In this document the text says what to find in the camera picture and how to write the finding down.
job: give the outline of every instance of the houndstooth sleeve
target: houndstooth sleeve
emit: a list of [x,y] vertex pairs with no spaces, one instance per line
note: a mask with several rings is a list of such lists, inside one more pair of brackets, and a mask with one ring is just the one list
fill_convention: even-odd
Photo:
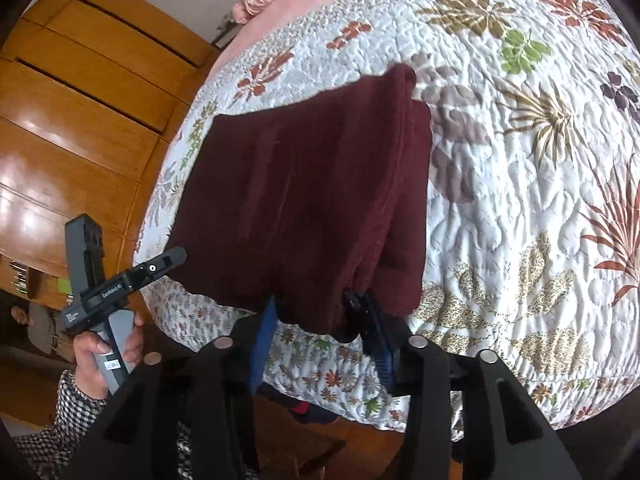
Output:
[[15,439],[16,445],[40,478],[58,478],[106,403],[106,400],[86,396],[76,386],[73,374],[62,372],[53,425],[40,433]]

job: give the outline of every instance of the bed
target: bed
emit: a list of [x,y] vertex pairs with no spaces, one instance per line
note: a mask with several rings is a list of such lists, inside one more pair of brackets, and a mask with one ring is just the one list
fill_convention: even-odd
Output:
[[[168,150],[134,262],[164,250],[217,114],[305,100],[402,62],[432,112],[427,257],[408,322],[500,354],[554,428],[640,384],[640,57],[606,0],[278,0],[218,60]],[[247,312],[165,277],[156,324],[197,350]],[[403,431],[362,343],[280,323],[264,381]],[[462,399],[451,397],[452,437]]]

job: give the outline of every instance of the folded maroon garment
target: folded maroon garment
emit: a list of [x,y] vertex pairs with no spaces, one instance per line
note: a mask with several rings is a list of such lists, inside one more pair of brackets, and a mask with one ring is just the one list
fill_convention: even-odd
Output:
[[396,65],[293,105],[220,115],[202,143],[168,247],[192,294],[259,311],[276,294],[308,332],[352,333],[341,295],[420,301],[430,112]]

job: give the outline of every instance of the blue gripper pad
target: blue gripper pad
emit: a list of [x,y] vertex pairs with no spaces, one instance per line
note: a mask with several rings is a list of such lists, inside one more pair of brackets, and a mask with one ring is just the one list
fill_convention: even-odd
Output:
[[262,311],[261,316],[260,329],[255,337],[254,346],[251,349],[250,373],[247,379],[247,386],[252,395],[255,394],[258,386],[260,386],[262,382],[264,365],[267,362],[267,357],[269,357],[271,341],[273,340],[273,334],[275,334],[278,325],[276,299],[274,296],[269,298],[267,308]]

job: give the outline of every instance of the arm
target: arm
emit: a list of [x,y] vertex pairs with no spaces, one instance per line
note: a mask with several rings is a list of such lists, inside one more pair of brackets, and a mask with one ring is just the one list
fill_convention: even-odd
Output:
[[[134,366],[142,360],[142,318],[136,316],[135,323],[123,355],[124,360]],[[58,478],[107,404],[108,388],[95,364],[94,353],[108,351],[106,343],[93,332],[77,336],[74,339],[76,373],[65,371],[60,377],[53,425],[40,433],[15,439],[20,452],[43,480]]]

